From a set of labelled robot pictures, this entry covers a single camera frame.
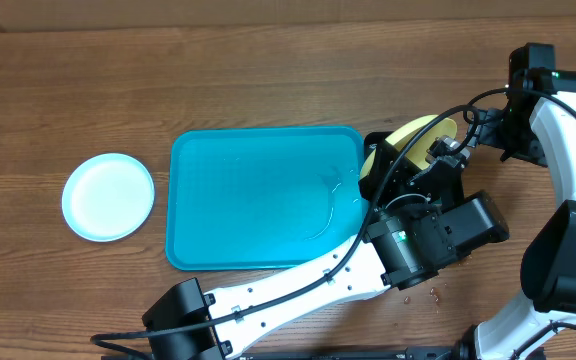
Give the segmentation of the light blue plate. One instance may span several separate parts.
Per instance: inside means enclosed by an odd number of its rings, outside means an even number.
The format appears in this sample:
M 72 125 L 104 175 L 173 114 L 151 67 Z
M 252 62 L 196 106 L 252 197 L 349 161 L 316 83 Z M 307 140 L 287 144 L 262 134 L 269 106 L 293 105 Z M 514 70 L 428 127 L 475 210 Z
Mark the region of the light blue plate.
M 75 234 L 106 243 L 141 227 L 154 202 L 155 185 L 147 168 L 129 155 L 105 153 L 73 171 L 63 188 L 61 208 Z

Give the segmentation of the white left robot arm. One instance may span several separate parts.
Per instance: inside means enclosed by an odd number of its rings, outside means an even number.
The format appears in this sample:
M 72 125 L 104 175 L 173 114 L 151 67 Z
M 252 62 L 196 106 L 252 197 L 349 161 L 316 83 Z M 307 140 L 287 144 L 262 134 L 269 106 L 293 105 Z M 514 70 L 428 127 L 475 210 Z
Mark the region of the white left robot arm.
M 330 252 L 256 282 L 201 290 L 197 279 L 168 290 L 142 317 L 155 359 L 235 359 L 273 331 L 331 305 L 404 290 L 488 243 L 508 226 L 483 191 L 437 206 L 438 191 L 458 185 L 468 150 L 451 135 L 416 142 L 373 133 L 361 171 L 372 195 L 389 184 L 362 235 Z

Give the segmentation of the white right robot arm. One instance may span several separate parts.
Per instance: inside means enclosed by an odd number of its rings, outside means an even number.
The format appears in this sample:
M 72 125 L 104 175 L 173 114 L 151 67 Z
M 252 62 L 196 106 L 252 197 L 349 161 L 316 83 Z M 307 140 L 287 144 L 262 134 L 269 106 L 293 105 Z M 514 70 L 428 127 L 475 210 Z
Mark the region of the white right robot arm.
M 526 249 L 520 292 L 469 329 L 454 359 L 538 359 L 563 330 L 576 332 L 576 92 L 531 90 L 526 121 L 540 143 L 558 208 Z

